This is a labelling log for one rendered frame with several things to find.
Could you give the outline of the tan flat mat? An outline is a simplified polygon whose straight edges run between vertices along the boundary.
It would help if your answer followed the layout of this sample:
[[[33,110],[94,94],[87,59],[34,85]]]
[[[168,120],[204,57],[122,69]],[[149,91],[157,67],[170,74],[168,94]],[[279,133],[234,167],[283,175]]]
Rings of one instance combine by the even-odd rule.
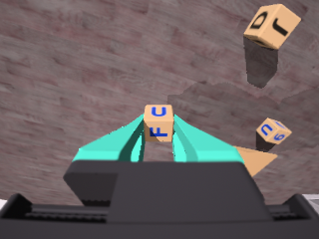
[[[241,157],[244,160],[244,164],[248,169],[251,176],[255,175],[269,162],[277,157],[276,154],[243,148],[235,146],[240,152]]]

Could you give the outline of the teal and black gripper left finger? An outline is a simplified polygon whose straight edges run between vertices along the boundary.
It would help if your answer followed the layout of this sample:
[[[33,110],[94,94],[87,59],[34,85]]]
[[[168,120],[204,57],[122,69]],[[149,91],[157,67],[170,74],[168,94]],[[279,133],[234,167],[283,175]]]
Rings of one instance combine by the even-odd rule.
[[[144,161],[146,144],[144,115],[142,114],[131,123],[81,147],[74,160],[116,159],[117,161]]]

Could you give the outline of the tan letter block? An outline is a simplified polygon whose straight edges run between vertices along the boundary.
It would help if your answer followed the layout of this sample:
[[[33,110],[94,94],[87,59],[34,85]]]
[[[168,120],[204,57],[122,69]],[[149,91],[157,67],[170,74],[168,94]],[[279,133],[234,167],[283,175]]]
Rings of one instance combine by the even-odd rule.
[[[145,141],[172,141],[172,106],[146,105],[144,115]]]
[[[279,144],[291,131],[280,121],[266,119],[256,130],[265,141]]]
[[[282,4],[260,7],[243,36],[262,47],[279,49],[301,19]]]

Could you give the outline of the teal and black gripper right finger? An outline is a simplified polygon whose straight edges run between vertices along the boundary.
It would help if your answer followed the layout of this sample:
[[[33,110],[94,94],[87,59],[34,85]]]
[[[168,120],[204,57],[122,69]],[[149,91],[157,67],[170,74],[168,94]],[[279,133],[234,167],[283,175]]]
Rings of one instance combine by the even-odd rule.
[[[236,147],[186,123],[175,114],[173,118],[174,161],[241,161],[244,163]]]

